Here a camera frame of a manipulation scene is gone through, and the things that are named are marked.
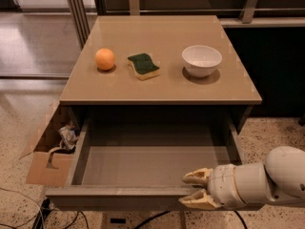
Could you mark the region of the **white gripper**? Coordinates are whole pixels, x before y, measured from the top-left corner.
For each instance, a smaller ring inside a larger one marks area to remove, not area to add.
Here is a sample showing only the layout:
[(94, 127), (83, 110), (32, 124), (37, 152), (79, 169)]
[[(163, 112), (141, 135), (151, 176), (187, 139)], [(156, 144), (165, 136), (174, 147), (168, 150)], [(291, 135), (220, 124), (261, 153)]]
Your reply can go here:
[(214, 169), (201, 168), (182, 177), (187, 184), (206, 186), (191, 195), (180, 198), (178, 201), (188, 208), (201, 210), (215, 210), (218, 208), (237, 209), (246, 203), (238, 194), (234, 180), (235, 166), (232, 164), (219, 165)]

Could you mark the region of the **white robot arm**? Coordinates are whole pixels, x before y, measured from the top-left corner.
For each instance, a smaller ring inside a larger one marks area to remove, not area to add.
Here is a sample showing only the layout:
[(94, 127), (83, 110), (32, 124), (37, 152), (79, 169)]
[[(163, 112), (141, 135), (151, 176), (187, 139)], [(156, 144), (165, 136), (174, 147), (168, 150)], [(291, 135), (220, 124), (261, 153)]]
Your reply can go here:
[(290, 146), (272, 149), (264, 161), (201, 168), (183, 176), (200, 190), (179, 200), (201, 210), (234, 210), (249, 204), (302, 207), (305, 202), (305, 152)]

